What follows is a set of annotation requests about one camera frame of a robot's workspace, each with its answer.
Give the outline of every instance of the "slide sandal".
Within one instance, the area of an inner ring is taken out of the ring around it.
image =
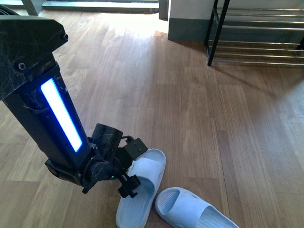
[[[214,206],[186,189],[165,189],[158,195],[155,207],[175,228],[239,228]]]
[[[138,193],[135,198],[120,199],[116,214],[118,228],[143,228],[146,225],[165,166],[166,156],[157,149],[148,149],[140,159],[133,161],[128,175],[136,175],[141,185],[135,190]]]

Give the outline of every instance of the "blue led light strip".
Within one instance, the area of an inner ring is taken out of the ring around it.
[[[72,122],[71,116],[67,111],[65,104],[55,85],[54,79],[50,79],[41,86],[43,95],[45,96],[49,106],[55,114],[62,130],[66,134],[75,152],[78,152],[82,145],[80,136]]]

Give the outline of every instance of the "screw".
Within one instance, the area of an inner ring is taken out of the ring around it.
[[[66,41],[68,40],[68,35],[67,35],[67,33],[63,35],[63,39],[65,39]]]
[[[20,70],[25,70],[25,68],[26,68],[24,63],[19,63],[18,67]]]

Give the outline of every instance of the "metal shoe rack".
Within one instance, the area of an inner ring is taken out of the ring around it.
[[[229,8],[230,0],[225,0],[223,7],[218,8],[218,0],[214,1],[209,27],[204,45],[207,48],[208,66],[212,61],[238,62],[253,64],[274,64],[304,66],[304,38],[299,43],[246,42],[246,41],[219,41],[222,29],[237,29],[238,34],[245,29],[254,31],[288,31],[304,36],[304,9],[257,9],[257,8]],[[255,20],[227,19],[226,16],[238,18],[257,18]],[[284,18],[274,21],[273,18]],[[286,18],[300,18],[301,21],[289,21]],[[213,22],[217,28],[213,40],[210,39]]]

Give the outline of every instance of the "wire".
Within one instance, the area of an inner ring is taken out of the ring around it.
[[[15,11],[12,11],[10,8],[0,4],[0,15],[19,15]]]
[[[0,15],[9,15],[7,12],[5,12],[4,10],[0,9]]]

